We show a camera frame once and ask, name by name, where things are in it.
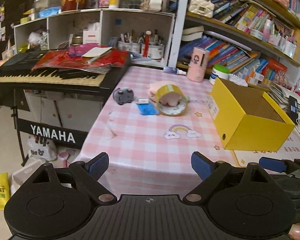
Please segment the pink cylindrical container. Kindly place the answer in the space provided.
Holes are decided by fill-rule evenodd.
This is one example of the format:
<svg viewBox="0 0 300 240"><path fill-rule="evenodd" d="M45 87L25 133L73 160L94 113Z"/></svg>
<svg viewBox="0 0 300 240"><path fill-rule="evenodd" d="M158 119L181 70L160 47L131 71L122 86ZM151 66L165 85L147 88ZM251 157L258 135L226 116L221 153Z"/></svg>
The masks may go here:
<svg viewBox="0 0 300 240"><path fill-rule="evenodd" d="M194 47L186 77L194 82L202 82L204 79L210 52Z"/></svg>

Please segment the yellow tape roll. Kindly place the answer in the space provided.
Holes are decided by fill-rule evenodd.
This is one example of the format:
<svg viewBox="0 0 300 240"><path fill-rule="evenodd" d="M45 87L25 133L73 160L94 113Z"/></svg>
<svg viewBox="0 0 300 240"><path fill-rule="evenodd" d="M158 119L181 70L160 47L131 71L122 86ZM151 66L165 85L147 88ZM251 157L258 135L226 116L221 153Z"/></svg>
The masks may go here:
<svg viewBox="0 0 300 240"><path fill-rule="evenodd" d="M164 85L157 90L156 108L165 116L181 116L187 110L187 98L178 86Z"/></svg>

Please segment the pink checkered tablecloth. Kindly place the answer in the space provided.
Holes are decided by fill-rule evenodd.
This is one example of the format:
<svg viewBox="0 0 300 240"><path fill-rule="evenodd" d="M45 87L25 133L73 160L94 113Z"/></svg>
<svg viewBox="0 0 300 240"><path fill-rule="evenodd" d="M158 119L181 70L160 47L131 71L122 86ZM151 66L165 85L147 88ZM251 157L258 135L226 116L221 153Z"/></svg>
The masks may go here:
<svg viewBox="0 0 300 240"><path fill-rule="evenodd" d="M193 152L234 167L258 163L262 157L300 159L296 129L278 151L225 149L207 107L213 88L208 80L198 83L157 69L130 67L119 87L144 98L149 85L162 80L175 82L189 98L183 115L144 116L136 103L118 105L109 98L77 157L89 161L102 152L108 154L109 167L100 183L114 195L186 195L201 182L191 166Z"/></svg>

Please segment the stack of papers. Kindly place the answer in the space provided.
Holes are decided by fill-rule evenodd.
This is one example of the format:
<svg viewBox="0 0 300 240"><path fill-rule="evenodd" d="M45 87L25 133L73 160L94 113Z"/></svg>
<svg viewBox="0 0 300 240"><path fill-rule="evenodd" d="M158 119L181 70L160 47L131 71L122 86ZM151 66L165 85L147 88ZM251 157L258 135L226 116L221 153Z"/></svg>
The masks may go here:
<svg viewBox="0 0 300 240"><path fill-rule="evenodd" d="M300 112L300 96L298 94L291 92L285 87L279 86L275 83L270 85L270 91L268 95L284 110L288 109L289 106L289 97L293 97L298 102L298 109Z"/></svg>

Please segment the white quilted pouch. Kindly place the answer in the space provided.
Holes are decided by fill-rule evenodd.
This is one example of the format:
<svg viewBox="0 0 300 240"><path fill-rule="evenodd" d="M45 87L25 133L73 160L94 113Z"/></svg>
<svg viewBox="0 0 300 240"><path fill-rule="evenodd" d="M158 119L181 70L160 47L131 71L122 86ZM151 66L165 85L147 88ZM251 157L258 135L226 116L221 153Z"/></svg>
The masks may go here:
<svg viewBox="0 0 300 240"><path fill-rule="evenodd" d="M239 86L248 87L248 84L244 79L242 79L234 74L229 74L229 81L231 81Z"/></svg>

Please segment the wooden bookshelf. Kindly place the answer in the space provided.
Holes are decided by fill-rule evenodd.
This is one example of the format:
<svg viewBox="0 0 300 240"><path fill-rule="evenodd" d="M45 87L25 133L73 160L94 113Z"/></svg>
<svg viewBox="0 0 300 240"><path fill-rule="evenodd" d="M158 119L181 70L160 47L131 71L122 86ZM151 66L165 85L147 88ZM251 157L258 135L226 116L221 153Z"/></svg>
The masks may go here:
<svg viewBox="0 0 300 240"><path fill-rule="evenodd" d="M300 85L300 18L273 0L211 0L212 18L188 12L190 0L177 0L176 22L169 64L178 62L185 28L202 25L206 35L237 42L287 67L282 86L293 91Z"/></svg>

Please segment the cream quilted pearl handbag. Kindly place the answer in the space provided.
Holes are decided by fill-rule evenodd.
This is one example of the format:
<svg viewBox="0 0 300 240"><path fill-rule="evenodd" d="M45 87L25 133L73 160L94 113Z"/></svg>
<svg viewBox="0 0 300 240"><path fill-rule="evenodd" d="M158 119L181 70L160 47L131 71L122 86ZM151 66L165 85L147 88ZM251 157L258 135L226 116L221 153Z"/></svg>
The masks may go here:
<svg viewBox="0 0 300 240"><path fill-rule="evenodd" d="M188 12L206 18L212 18L214 7L215 6L211 0L190 0Z"/></svg>

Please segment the white cubby shelf unit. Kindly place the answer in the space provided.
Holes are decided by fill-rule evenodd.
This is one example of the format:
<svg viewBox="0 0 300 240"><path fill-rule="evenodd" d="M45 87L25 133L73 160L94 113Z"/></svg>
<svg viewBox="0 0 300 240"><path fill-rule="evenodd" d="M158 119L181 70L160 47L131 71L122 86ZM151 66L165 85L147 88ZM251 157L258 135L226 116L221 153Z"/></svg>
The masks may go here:
<svg viewBox="0 0 300 240"><path fill-rule="evenodd" d="M119 41L143 43L146 32L150 31L150 43L165 46L164 57L153 60L138 56L133 63L163 68L168 64L174 23L175 15L168 12L124 8L74 10L16 25L14 41L20 48L31 33L42 30L46 32L46 49L57 49L65 43L97 43L117 48Z"/></svg>

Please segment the grey purple toy truck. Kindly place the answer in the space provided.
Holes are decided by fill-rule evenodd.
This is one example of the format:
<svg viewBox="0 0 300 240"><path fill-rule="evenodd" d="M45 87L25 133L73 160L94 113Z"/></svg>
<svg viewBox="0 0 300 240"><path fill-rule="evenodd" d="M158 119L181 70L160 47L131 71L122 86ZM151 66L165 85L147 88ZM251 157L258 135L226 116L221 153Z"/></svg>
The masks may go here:
<svg viewBox="0 0 300 240"><path fill-rule="evenodd" d="M113 91L113 99L118 105L132 103L134 100L134 92L130 88L118 88Z"/></svg>

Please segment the yellow cardboard box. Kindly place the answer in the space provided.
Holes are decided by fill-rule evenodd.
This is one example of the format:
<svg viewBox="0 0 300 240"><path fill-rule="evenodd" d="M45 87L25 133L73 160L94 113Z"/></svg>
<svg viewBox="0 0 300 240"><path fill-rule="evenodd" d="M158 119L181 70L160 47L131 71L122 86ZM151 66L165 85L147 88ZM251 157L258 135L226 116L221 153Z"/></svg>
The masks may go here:
<svg viewBox="0 0 300 240"><path fill-rule="evenodd" d="M278 151L295 128L266 92L225 79L215 80L207 107L227 150Z"/></svg>

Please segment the pink plush pig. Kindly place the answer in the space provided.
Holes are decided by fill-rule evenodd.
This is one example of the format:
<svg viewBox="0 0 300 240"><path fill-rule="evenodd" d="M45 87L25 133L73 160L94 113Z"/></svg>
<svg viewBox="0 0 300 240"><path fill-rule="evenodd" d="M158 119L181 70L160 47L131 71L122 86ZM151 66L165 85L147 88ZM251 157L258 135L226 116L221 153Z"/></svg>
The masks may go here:
<svg viewBox="0 0 300 240"><path fill-rule="evenodd" d="M149 99L163 106L175 107L184 95L173 81L157 81L149 85Z"/></svg>

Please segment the white jar green lid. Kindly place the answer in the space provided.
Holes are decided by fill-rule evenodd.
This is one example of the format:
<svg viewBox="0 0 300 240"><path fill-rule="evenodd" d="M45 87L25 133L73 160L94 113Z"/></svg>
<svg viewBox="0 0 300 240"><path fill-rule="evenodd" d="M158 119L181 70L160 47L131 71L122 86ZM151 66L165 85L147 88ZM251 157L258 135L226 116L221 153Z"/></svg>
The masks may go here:
<svg viewBox="0 0 300 240"><path fill-rule="evenodd" d="M229 79L230 70L223 65L215 64L210 74L209 82L214 85L217 78Z"/></svg>

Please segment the white pen holder cups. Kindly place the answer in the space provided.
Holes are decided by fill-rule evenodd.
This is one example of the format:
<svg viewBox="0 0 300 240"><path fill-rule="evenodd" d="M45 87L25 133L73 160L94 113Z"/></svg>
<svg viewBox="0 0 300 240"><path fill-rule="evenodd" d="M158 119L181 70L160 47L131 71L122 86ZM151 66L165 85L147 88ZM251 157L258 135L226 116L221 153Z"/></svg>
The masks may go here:
<svg viewBox="0 0 300 240"><path fill-rule="evenodd" d="M145 45L143 43L129 43L129 42L122 42L119 41L117 43L117 48L119 50L130 51L132 53L143 55L143 51L145 49ZM165 46L161 45L153 45L150 44L148 47L147 58L153 60L160 60L164 57Z"/></svg>

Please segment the black Yamaha keyboard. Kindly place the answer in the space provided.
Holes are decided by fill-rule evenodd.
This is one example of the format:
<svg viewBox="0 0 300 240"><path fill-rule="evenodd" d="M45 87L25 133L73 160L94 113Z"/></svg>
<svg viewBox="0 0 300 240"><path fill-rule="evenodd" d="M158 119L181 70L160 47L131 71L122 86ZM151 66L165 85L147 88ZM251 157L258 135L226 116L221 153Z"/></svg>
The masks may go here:
<svg viewBox="0 0 300 240"><path fill-rule="evenodd" d="M101 69L52 69L32 71L31 68L49 50L17 54L0 67L0 88L28 89L51 92L91 94L108 97L127 69L103 67Z"/></svg>

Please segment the red plastic bag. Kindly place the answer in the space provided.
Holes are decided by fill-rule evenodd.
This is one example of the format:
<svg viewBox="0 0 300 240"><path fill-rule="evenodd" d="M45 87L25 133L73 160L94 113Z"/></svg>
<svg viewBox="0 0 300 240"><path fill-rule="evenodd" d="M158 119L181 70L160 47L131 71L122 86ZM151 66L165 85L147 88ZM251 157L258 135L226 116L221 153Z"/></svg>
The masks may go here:
<svg viewBox="0 0 300 240"><path fill-rule="evenodd" d="M71 46L67 50L50 50L31 68L32 71L52 68L52 69L80 69L91 70L103 67L122 68L130 65L131 56L127 51L112 48L111 51L102 57L90 58L82 57L87 51L91 50L82 46Z"/></svg>

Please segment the white notebook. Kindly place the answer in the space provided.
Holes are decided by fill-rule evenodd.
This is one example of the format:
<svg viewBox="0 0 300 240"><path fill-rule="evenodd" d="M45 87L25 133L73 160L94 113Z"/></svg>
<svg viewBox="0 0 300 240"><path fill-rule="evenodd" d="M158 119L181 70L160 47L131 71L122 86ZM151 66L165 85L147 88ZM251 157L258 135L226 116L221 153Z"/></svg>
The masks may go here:
<svg viewBox="0 0 300 240"><path fill-rule="evenodd" d="M87 51L85 54L83 54L82 57L99 58L111 51L111 49L111 47L94 47L91 50Z"/></svg>

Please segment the black smartphone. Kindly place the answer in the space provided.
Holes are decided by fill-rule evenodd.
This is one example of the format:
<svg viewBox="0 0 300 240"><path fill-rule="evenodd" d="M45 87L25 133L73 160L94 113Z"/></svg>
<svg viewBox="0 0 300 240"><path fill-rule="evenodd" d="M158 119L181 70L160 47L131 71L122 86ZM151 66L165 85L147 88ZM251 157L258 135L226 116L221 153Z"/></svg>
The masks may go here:
<svg viewBox="0 0 300 240"><path fill-rule="evenodd" d="M292 122L294 122L294 124L297 124L297 120L299 118L298 101L293 96L289 96L288 102L289 102L288 116L290 117Z"/></svg>

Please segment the white shopping bag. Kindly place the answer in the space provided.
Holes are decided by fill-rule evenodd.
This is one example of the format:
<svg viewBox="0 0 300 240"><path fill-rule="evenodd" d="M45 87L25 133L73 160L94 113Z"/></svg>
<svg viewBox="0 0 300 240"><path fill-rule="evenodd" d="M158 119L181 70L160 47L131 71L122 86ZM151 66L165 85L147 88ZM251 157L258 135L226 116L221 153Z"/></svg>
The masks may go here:
<svg viewBox="0 0 300 240"><path fill-rule="evenodd" d="M27 143L30 158L42 159L44 161L54 161L57 159L57 148L51 139L29 135Z"/></svg>

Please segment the small white box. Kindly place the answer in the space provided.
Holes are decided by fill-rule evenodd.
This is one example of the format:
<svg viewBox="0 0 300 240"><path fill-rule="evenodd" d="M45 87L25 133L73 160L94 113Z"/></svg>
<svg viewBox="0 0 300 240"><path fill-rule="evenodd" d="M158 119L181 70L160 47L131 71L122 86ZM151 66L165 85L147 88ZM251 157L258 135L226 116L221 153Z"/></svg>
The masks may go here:
<svg viewBox="0 0 300 240"><path fill-rule="evenodd" d="M136 103L138 105L146 105L146 104L149 104L149 99L148 98L138 98Z"/></svg>

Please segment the black keyboard stand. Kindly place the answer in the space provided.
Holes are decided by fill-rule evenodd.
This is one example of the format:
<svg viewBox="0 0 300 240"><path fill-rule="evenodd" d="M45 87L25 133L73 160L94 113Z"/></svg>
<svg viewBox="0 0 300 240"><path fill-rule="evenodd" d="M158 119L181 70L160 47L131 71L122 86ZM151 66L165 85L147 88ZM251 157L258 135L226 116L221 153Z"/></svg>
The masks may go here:
<svg viewBox="0 0 300 240"><path fill-rule="evenodd" d="M19 149L22 158L22 167L24 167L27 163L29 155L25 155L24 153L23 143L20 135L21 132L40 137L42 139L54 140L61 145L70 146L71 148L75 149L82 148L83 143L88 135L87 132L78 131L75 129L51 126L41 122L33 122L19 118L15 89L13 90L13 106L11 107L11 110L11 117L13 118L14 128L18 137Z"/></svg>

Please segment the row of colourful books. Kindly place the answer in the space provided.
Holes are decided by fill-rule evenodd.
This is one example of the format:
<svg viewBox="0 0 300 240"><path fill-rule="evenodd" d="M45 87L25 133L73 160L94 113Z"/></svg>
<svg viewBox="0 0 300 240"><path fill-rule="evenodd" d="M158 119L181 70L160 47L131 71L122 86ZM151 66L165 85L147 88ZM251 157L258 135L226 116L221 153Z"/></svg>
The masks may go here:
<svg viewBox="0 0 300 240"><path fill-rule="evenodd" d="M285 79L287 67L259 51L244 49L241 44L235 44L225 39L218 39L209 35L202 35L189 42L183 42L178 53L178 62L189 64L194 47L199 47L210 52L205 74L211 74L215 64L225 66L230 74L236 74L243 79L249 76L257 82L280 82Z"/></svg>

